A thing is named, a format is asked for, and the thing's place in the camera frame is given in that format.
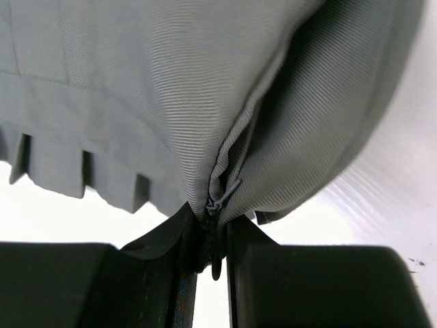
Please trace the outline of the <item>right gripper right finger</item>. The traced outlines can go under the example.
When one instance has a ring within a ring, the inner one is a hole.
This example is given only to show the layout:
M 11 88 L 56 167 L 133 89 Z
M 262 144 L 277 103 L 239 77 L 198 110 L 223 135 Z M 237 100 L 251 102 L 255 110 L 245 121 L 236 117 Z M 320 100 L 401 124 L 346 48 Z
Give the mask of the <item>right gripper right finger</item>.
M 250 219 L 227 226 L 232 327 L 430 327 L 391 248 L 280 245 Z

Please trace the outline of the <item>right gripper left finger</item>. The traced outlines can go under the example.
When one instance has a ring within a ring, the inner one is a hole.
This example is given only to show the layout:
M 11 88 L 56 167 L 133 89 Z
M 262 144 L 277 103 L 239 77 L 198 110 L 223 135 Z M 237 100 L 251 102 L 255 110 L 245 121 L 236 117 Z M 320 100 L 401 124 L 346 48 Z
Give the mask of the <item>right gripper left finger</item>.
M 197 222 L 188 204 L 118 249 L 1 244 L 2 327 L 191 327 Z

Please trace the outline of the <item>grey pleated skirt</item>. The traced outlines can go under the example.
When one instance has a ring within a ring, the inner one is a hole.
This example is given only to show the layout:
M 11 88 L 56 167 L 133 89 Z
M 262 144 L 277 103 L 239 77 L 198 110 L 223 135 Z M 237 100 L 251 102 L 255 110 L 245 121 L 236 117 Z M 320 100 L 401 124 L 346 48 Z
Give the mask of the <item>grey pleated skirt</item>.
M 388 109 L 422 1 L 2 1 L 11 181 L 276 221 Z

